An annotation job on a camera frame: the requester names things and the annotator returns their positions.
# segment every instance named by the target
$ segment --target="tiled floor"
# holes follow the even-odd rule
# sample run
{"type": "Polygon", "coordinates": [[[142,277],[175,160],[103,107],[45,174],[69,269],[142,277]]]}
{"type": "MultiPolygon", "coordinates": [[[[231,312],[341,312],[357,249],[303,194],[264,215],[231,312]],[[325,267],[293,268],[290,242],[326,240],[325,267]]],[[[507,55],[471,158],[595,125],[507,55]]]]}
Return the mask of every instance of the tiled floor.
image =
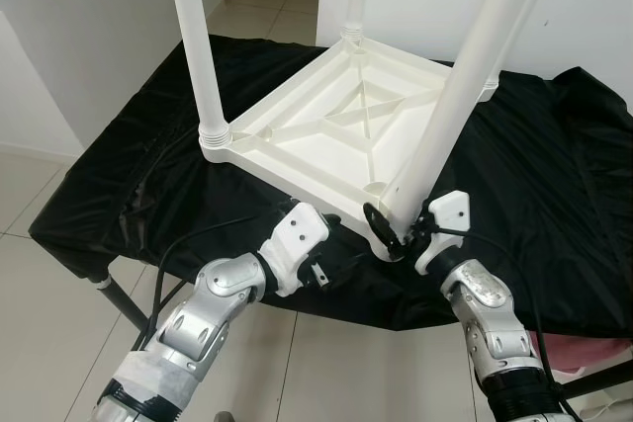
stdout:
{"type": "Polygon", "coordinates": [[[209,32],[237,39],[315,44],[318,0],[226,0],[209,32]]]}

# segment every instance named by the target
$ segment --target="black table cover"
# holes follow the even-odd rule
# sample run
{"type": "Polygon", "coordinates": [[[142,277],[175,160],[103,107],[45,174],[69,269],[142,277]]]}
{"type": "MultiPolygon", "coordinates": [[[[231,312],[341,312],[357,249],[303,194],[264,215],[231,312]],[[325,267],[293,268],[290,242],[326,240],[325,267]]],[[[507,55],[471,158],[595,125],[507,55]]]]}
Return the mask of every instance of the black table cover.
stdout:
{"type": "MultiPolygon", "coordinates": [[[[211,36],[231,121],[308,64],[322,48],[211,36]]],[[[230,164],[205,161],[182,44],[75,163],[31,227],[38,243],[76,276],[107,276],[118,255],[156,265],[188,232],[257,218],[183,246],[169,273],[201,260],[256,250],[288,197],[230,164]]],[[[504,72],[475,108],[433,196],[471,196],[472,230],[506,246],[527,274],[545,331],[633,337],[633,119],[614,92],[580,68],[552,81],[504,72]]],[[[525,291],[488,244],[464,244],[512,288],[532,327],[525,291]]],[[[319,260],[331,284],[269,304],[404,330],[455,321],[411,260],[384,263],[339,226],[319,260]]]]}

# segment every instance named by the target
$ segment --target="metal table leg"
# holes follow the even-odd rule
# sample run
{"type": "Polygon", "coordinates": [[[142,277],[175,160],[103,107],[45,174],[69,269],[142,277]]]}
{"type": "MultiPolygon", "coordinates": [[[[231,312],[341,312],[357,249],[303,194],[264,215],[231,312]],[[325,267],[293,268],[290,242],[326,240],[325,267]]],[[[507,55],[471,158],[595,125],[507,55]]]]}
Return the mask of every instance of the metal table leg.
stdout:
{"type": "Polygon", "coordinates": [[[111,275],[97,284],[97,290],[105,295],[138,330],[145,328],[147,317],[111,275]]]}
{"type": "Polygon", "coordinates": [[[633,380],[633,360],[563,384],[563,390],[565,397],[571,399],[630,380],[633,380]]]}

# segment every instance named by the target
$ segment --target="chair leg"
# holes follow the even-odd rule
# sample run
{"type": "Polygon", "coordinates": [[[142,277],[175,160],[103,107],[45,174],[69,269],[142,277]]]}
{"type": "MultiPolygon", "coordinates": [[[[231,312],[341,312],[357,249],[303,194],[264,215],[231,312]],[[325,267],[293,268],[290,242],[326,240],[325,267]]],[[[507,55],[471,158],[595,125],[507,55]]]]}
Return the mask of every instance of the chair leg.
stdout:
{"type": "Polygon", "coordinates": [[[383,193],[389,221],[399,237],[408,234],[457,141],[512,33],[525,0],[484,0],[462,44],[433,113],[407,165],[383,193]]]}
{"type": "Polygon", "coordinates": [[[112,276],[97,284],[97,290],[116,307],[138,330],[143,330],[147,324],[147,316],[134,303],[112,276]]]}

